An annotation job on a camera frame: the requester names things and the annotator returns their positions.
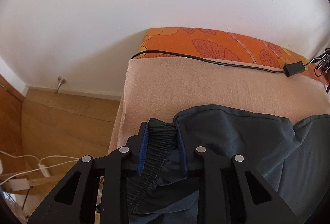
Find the blue gripper pad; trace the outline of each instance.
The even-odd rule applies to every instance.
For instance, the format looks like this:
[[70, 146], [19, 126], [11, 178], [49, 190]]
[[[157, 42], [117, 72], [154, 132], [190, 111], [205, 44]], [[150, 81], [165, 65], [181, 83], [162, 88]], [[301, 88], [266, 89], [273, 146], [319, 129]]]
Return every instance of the blue gripper pad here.
[[179, 124], [177, 124], [177, 130], [178, 130], [177, 136], [178, 136], [178, 149], [179, 149], [179, 154], [180, 154], [181, 169], [182, 169], [184, 175], [187, 176], [188, 175], [188, 157], [187, 157], [187, 152], [185, 150], [184, 140], [181, 135]]
[[148, 142], [149, 142], [149, 124], [146, 124], [146, 128], [143, 133], [143, 137], [141, 140], [139, 155], [138, 155], [138, 168], [136, 172], [138, 173], [138, 176], [141, 176], [144, 164], [146, 162], [146, 150], [148, 148]]

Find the white baseboard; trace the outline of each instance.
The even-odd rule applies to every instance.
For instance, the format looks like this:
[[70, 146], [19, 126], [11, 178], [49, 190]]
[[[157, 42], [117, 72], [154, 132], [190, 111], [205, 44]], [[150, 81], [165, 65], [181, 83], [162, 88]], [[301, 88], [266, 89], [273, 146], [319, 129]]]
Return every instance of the white baseboard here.
[[[28, 88], [44, 90], [44, 91], [52, 91], [52, 92], [54, 91], [53, 88], [47, 88], [47, 87], [28, 86]], [[65, 88], [60, 88], [58, 92], [62, 94], [77, 95], [77, 96], [92, 97], [92, 98], [112, 99], [112, 100], [121, 100], [121, 97], [123, 96], [122, 93], [81, 91], [81, 90], [71, 90]]]

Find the white cable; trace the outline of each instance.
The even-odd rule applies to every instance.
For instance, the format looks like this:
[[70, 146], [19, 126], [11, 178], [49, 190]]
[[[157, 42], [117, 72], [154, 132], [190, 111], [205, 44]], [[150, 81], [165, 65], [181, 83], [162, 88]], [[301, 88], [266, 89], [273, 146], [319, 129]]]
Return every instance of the white cable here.
[[13, 155], [11, 155], [11, 154], [9, 154], [9, 153], [6, 153], [6, 152], [4, 152], [4, 151], [2, 151], [2, 150], [0, 150], [0, 153], [3, 153], [3, 154], [5, 154], [5, 155], [8, 155], [8, 156], [10, 156], [10, 157], [12, 157], [12, 158], [33, 157], [33, 158], [37, 159], [39, 163], [41, 162], [41, 160], [39, 160], [36, 156], [33, 156], [33, 155], [13, 156]]
[[45, 159], [50, 158], [50, 157], [64, 157], [64, 158], [71, 158], [71, 159], [75, 159], [75, 160], [80, 160], [80, 158], [76, 158], [76, 157], [63, 156], [63, 155], [52, 155], [52, 156], [47, 156], [45, 158], [42, 158], [39, 163], [41, 163], [42, 160], [45, 160]]
[[[57, 164], [57, 165], [51, 165], [51, 166], [47, 166], [47, 167], [43, 167], [43, 168], [51, 168], [51, 167], [55, 167], [55, 166], [59, 166], [59, 165], [64, 165], [64, 164], [67, 164], [67, 163], [71, 163], [71, 162], [76, 162], [77, 160], [72, 160], [72, 161], [67, 161], [67, 162], [64, 162], [64, 163], [60, 163], [60, 164]], [[43, 169], [43, 168], [38, 168], [38, 169], [34, 169], [34, 170], [30, 170], [30, 171], [25, 171], [25, 172], [21, 172], [21, 173], [17, 173], [13, 176], [10, 176], [9, 178], [7, 178], [6, 180], [2, 181], [0, 183], [0, 186], [3, 184], [3, 183], [6, 183], [8, 180], [12, 179], [13, 177], [16, 177], [16, 176], [19, 176], [19, 175], [23, 175], [23, 174], [27, 174], [27, 173], [31, 173], [31, 172], [34, 172], [34, 171], [38, 171], [40, 169]]]

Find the brown wooden door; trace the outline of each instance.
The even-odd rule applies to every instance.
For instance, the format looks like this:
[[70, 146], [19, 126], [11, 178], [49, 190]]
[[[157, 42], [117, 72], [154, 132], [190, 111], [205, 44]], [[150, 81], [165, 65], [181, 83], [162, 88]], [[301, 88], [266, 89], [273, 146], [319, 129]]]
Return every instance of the brown wooden door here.
[[[13, 88], [0, 76], [0, 150], [14, 156], [23, 155], [21, 138], [21, 115], [23, 96], [13, 94]], [[23, 158], [11, 158], [0, 153], [3, 173], [25, 170]]]

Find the pink fleece fabric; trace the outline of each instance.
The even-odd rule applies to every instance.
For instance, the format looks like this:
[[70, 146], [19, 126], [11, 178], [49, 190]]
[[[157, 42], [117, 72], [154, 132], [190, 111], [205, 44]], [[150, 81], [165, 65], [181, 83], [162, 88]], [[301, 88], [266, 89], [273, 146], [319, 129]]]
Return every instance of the pink fleece fabric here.
[[141, 122], [151, 117], [173, 122], [176, 113], [204, 104], [287, 117], [293, 124], [311, 115], [330, 113], [325, 86], [306, 76], [288, 78], [284, 73], [180, 57], [133, 59], [129, 61], [109, 152], [136, 135]]

